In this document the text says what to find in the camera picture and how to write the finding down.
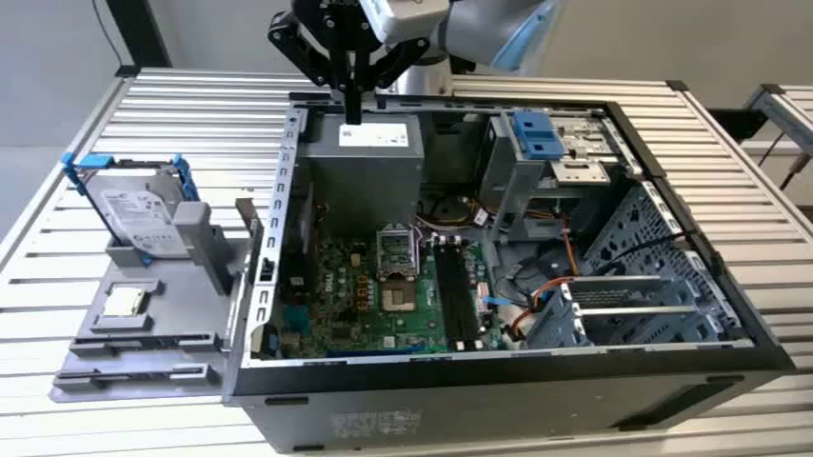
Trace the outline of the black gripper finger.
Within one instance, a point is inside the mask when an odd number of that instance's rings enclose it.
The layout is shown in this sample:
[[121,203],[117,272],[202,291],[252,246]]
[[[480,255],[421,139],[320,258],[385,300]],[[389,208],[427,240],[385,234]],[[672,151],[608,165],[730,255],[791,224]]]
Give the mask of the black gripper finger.
[[353,124],[361,123],[361,95],[375,88],[385,89],[428,50],[429,40],[415,38],[399,43],[387,54],[369,63],[372,50],[353,53]]
[[292,10],[277,12],[266,33],[268,41],[301,74],[319,87],[328,86],[343,101],[345,124],[355,124],[355,91],[349,81],[347,53],[340,51],[333,60],[307,41],[301,22]]

